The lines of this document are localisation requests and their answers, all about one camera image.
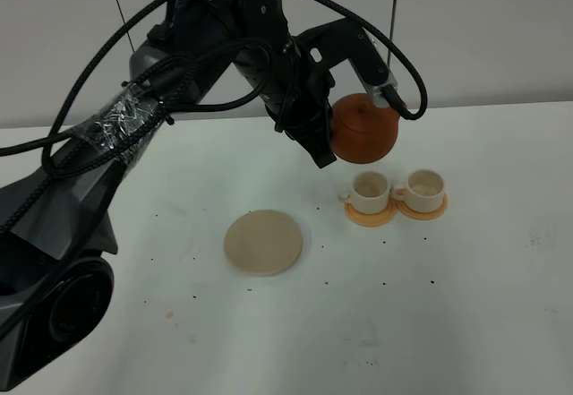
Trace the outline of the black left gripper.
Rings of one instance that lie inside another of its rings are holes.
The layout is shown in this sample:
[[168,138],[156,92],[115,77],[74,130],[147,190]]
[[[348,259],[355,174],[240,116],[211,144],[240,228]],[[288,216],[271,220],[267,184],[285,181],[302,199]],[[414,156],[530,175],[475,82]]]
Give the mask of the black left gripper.
[[327,68],[312,58],[316,31],[297,36],[272,31],[265,35],[244,33],[262,45],[236,51],[233,65],[252,86],[252,93],[232,103],[241,107],[259,97],[276,129],[298,142],[318,168],[335,162],[330,146],[331,108],[329,90],[334,79]]

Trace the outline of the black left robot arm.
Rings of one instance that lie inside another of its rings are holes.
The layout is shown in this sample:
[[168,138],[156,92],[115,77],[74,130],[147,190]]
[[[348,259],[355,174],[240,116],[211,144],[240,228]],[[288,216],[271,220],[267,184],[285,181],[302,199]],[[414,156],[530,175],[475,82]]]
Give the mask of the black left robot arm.
[[[331,0],[313,0],[335,9]],[[164,7],[131,57],[131,77],[96,115],[64,130],[86,81],[112,47]],[[102,253],[116,249],[107,215],[118,186],[174,115],[228,111],[262,97],[279,131],[319,167],[335,160],[333,82],[293,36],[282,0],[154,0],[90,60],[40,150],[40,168],[1,190],[1,366],[46,363],[100,322],[113,291]]]

